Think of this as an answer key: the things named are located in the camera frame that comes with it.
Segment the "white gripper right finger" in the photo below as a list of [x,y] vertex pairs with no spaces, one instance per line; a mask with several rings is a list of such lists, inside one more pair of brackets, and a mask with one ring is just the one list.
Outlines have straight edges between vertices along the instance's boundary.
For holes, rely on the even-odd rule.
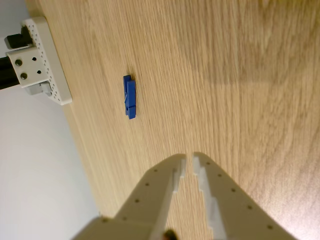
[[192,164],[215,240],[294,239],[209,156],[194,152]]

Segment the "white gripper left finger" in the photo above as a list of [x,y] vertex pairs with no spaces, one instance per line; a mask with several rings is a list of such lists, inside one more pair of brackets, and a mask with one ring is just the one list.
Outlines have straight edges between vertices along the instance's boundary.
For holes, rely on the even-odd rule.
[[74,239],[161,240],[186,161],[186,155],[174,154],[150,168],[113,218],[93,218]]

